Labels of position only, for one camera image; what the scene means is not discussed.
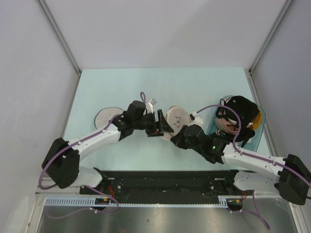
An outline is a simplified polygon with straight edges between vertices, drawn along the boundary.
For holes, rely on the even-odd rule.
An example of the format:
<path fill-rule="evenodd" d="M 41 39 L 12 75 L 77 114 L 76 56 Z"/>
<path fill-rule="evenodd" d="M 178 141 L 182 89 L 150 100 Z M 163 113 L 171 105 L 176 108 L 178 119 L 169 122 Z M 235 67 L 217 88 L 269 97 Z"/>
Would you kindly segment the grey-trimmed mesh laundry bag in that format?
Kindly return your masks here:
<path fill-rule="evenodd" d="M 108 122 L 115 116 L 123 113 L 123 109 L 118 107 L 107 107 L 101 109 L 94 118 L 95 129 L 105 127 Z"/>

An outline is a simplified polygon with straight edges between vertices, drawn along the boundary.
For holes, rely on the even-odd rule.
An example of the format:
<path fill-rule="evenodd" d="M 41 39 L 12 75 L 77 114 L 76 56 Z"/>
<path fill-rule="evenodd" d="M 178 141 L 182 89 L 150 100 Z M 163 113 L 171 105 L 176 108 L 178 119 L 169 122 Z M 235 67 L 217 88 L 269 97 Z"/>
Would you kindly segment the right aluminium frame post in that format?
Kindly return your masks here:
<path fill-rule="evenodd" d="M 274 37 L 276 36 L 282 22 L 284 21 L 285 17 L 289 13 L 292 5 L 295 3 L 295 0 L 286 0 L 281 7 L 280 12 L 278 13 L 274 23 L 272 24 L 262 46 L 260 47 L 255 59 L 253 60 L 248 72 L 252 75 L 256 70 L 258 64 L 260 63 L 261 59 L 263 58 L 265 52 L 267 51 L 268 47 L 272 43 Z"/>

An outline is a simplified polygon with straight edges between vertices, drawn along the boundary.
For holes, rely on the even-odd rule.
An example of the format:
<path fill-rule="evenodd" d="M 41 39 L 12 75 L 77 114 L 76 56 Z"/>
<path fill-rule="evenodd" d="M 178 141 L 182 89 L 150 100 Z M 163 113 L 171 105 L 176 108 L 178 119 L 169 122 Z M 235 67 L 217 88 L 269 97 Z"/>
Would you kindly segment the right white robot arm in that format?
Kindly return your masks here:
<path fill-rule="evenodd" d="M 288 202 L 304 205 L 311 188 L 311 173 L 302 160 L 289 154 L 286 158 L 265 156 L 237 147 L 221 138 L 211 137 L 198 125 L 183 126 L 170 141 L 178 148 L 191 149 L 212 164 L 220 163 L 249 170 L 236 173 L 224 182 L 230 195 L 240 190 L 278 191 Z"/>

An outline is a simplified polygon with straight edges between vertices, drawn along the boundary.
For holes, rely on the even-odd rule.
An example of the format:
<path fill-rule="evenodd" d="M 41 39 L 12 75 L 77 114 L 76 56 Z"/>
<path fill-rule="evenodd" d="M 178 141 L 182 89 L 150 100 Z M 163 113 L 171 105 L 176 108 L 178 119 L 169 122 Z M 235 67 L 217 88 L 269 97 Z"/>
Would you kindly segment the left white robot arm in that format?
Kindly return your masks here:
<path fill-rule="evenodd" d="M 60 189 L 71 185 L 89 186 L 95 193 L 102 194 L 107 190 L 105 175 L 97 168 L 87 168 L 80 163 L 93 152 L 118 143 L 135 130 L 145 131 L 148 137 L 174 132 L 162 110 L 154 112 L 152 104 L 135 100 L 126 111 L 114 115 L 105 126 L 84 137 L 54 140 L 41 165 L 41 177 L 47 174 Z"/>

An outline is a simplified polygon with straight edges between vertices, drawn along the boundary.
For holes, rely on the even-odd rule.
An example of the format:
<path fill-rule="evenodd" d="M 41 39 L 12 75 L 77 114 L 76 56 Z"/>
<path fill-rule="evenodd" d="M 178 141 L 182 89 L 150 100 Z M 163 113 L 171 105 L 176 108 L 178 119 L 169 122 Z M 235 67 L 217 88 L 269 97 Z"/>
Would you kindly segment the pink mesh laundry bag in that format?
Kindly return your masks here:
<path fill-rule="evenodd" d="M 176 136 L 184 125 L 191 123 L 190 115 L 180 106 L 171 106 L 165 115 L 165 120 L 173 129 L 173 133 L 164 133 L 162 136 L 166 141 L 170 141 L 172 137 Z"/>

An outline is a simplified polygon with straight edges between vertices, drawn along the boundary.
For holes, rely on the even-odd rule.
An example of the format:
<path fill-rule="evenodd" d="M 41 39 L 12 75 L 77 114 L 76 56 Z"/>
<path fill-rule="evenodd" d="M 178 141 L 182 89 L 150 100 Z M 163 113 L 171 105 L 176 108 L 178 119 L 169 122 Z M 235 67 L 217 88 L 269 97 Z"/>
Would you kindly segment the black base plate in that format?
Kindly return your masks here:
<path fill-rule="evenodd" d="M 118 202 L 212 203 L 219 196 L 252 195 L 251 189 L 236 188 L 236 170 L 218 171 L 103 171 L 105 179 L 95 188 L 114 194 Z"/>

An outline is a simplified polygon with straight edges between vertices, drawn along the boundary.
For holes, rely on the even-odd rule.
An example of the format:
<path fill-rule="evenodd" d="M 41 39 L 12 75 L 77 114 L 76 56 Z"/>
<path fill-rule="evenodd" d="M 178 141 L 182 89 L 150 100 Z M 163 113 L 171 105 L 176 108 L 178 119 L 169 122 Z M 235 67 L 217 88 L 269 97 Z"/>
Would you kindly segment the teal plastic basin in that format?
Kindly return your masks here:
<path fill-rule="evenodd" d="M 222 99 L 227 99 L 229 97 L 232 97 L 232 96 L 225 96 Z M 251 150 L 251 151 L 254 151 L 254 152 L 257 151 L 257 148 L 259 146 L 259 142 L 260 142 L 260 139 L 261 139 L 261 136 L 262 136 L 262 131 L 263 131 L 264 123 L 265 123 L 265 112 L 263 111 L 263 109 L 260 106 L 258 106 L 258 108 L 262 111 L 262 122 L 261 122 L 261 125 L 255 130 L 255 136 L 252 137 L 251 140 L 248 141 L 248 143 L 246 143 L 245 146 L 243 147 L 243 148 L 245 148 L 247 150 Z M 216 124 L 214 122 L 215 118 L 216 118 L 216 115 L 213 116 L 213 118 L 212 118 L 212 120 L 211 120 L 211 122 L 209 124 L 208 130 L 207 130 L 207 135 L 208 136 L 212 136 L 212 137 L 217 137 L 217 138 L 225 139 L 225 138 L 223 138 L 221 136 L 218 136 L 216 134 L 217 126 L 216 126 Z"/>

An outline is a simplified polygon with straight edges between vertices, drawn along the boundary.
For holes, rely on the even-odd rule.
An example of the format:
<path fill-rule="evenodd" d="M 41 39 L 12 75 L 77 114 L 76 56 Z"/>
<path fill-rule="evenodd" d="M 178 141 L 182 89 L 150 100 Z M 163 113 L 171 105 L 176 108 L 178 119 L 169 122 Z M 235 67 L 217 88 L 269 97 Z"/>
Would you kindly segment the pink bra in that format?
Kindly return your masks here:
<path fill-rule="evenodd" d="M 228 119 L 216 118 L 214 122 L 220 131 L 233 134 L 233 135 L 235 135 L 238 132 L 239 125 L 238 125 L 238 122 L 234 120 L 231 120 L 229 118 Z"/>

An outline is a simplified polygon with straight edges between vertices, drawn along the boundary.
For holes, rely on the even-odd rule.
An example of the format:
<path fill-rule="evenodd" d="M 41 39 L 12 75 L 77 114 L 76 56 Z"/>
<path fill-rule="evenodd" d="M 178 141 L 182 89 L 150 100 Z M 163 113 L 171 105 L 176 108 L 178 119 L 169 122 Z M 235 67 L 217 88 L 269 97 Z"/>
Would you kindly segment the aluminium frame post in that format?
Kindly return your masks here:
<path fill-rule="evenodd" d="M 272 43 L 274 37 L 276 36 L 282 22 L 284 21 L 285 17 L 289 13 L 292 5 L 295 3 L 295 0 L 286 0 L 281 7 L 280 12 L 278 13 L 274 23 L 272 24 L 262 46 L 260 47 L 255 59 L 253 60 L 248 72 L 252 75 L 256 70 L 258 64 L 260 63 L 261 59 L 263 58 L 265 52 L 267 51 L 268 47 Z"/>
<path fill-rule="evenodd" d="M 76 61 L 76 59 L 73 56 L 73 53 L 63 35 L 61 32 L 61 29 L 51 11 L 49 8 L 47 2 L 45 0 L 36 0 L 36 3 L 38 4 L 39 9 L 41 10 L 43 16 L 45 17 L 48 25 L 50 26 L 56 40 L 58 41 L 61 49 L 63 50 L 65 56 L 67 57 L 69 63 L 71 64 L 72 68 L 74 69 L 75 73 L 80 77 L 82 70 L 79 68 L 79 65 Z"/>

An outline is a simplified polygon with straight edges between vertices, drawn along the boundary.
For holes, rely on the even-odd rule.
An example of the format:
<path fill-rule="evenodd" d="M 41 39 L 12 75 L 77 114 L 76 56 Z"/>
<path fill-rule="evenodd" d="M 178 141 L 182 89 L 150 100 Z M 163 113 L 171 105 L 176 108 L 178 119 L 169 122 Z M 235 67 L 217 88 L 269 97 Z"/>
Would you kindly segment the yellow garment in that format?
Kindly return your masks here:
<path fill-rule="evenodd" d="M 262 122 L 262 111 L 259 110 L 259 113 L 255 116 L 255 118 L 251 121 L 251 126 L 249 127 L 252 130 L 256 130 Z"/>

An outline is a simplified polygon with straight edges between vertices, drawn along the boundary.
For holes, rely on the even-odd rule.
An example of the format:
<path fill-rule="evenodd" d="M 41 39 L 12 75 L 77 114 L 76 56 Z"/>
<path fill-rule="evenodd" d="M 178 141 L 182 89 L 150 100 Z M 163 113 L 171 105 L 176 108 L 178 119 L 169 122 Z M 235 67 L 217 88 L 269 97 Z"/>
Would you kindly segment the black bra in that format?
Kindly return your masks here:
<path fill-rule="evenodd" d="M 251 121 L 259 113 L 258 106 L 243 96 L 232 96 L 227 99 L 220 100 L 220 107 L 216 110 L 216 118 L 226 118 L 238 122 L 236 115 L 241 120 L 242 127 L 236 139 L 241 147 L 244 147 L 252 137 L 255 136 L 255 130 L 250 129 Z M 235 135 L 220 131 L 218 128 L 216 134 L 232 142 Z"/>

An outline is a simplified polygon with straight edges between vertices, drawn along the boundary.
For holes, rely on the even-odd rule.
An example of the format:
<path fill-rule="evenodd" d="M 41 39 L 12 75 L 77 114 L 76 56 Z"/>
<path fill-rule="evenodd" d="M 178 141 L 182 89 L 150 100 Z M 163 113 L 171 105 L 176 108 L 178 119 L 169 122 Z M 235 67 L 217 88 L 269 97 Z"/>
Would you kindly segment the left aluminium frame post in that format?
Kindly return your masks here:
<path fill-rule="evenodd" d="M 82 70 L 79 68 L 79 65 L 76 61 L 76 59 L 73 56 L 73 53 L 63 35 L 61 32 L 61 29 L 51 11 L 49 8 L 47 2 L 45 0 L 36 0 L 36 3 L 38 4 L 39 9 L 41 10 L 43 16 L 45 17 L 48 25 L 50 26 L 56 40 L 58 41 L 61 49 L 63 50 L 65 56 L 67 57 L 69 63 L 71 64 L 72 68 L 74 69 L 75 73 L 80 77 Z"/>

